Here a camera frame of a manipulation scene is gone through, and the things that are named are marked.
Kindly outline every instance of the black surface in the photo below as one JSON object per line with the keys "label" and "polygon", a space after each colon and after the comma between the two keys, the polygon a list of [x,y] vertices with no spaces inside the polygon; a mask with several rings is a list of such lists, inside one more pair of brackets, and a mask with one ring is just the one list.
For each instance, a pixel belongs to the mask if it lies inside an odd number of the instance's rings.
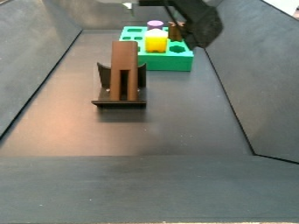
{"label": "black surface", "polygon": [[200,48],[189,73],[147,72],[145,109],[91,104],[100,92],[97,61],[109,66],[119,35],[79,36],[0,143],[0,156],[251,155]]}
{"label": "black surface", "polygon": [[145,101],[92,101],[100,109],[144,109]]}
{"label": "black surface", "polygon": [[217,10],[225,28],[207,52],[254,151],[299,162],[299,23],[259,0]]}
{"label": "black surface", "polygon": [[1,157],[3,223],[299,221],[299,166],[260,157]]}

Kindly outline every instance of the dark floor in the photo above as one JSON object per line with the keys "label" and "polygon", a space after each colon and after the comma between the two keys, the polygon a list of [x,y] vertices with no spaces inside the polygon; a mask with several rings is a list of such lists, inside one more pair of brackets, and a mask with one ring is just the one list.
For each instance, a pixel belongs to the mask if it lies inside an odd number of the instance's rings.
{"label": "dark floor", "polygon": [[298,222],[299,166],[251,155],[201,49],[145,109],[91,104],[119,33],[80,35],[1,141],[0,223]]}
{"label": "dark floor", "polygon": [[120,31],[84,32],[0,145],[0,156],[250,155],[204,51],[191,73],[147,73],[145,109],[97,109],[96,62]]}

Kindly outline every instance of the black base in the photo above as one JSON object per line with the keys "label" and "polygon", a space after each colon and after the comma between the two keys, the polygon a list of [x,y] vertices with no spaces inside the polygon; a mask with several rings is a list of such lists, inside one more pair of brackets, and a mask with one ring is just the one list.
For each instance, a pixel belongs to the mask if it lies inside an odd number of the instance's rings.
{"label": "black base", "polygon": [[145,108],[145,89],[140,88],[137,91],[137,101],[111,101],[108,91],[101,88],[99,93],[97,101],[92,101],[92,103],[100,108],[112,108],[112,109],[124,109],[124,108]]}

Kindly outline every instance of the toy block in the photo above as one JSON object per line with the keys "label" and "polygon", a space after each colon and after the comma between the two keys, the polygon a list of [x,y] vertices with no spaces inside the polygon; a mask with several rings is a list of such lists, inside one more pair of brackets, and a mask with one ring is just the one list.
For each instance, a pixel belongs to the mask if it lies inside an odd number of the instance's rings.
{"label": "toy block", "polygon": [[167,47],[167,31],[152,29],[144,33],[144,50],[148,53],[164,53]]}
{"label": "toy block", "polygon": [[137,43],[137,64],[145,63],[151,71],[191,71],[193,54],[184,41],[167,39],[165,52],[145,51],[145,26],[125,26],[120,35],[120,41],[136,41]]}

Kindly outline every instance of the green block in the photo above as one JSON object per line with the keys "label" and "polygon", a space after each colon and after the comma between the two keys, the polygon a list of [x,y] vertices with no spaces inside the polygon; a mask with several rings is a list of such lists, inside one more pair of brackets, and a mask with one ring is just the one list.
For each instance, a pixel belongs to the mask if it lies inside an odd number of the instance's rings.
{"label": "green block", "polygon": [[167,39],[164,53],[145,51],[145,26],[125,26],[120,35],[120,41],[137,42],[137,63],[145,63],[147,70],[191,71],[193,54],[184,42]]}

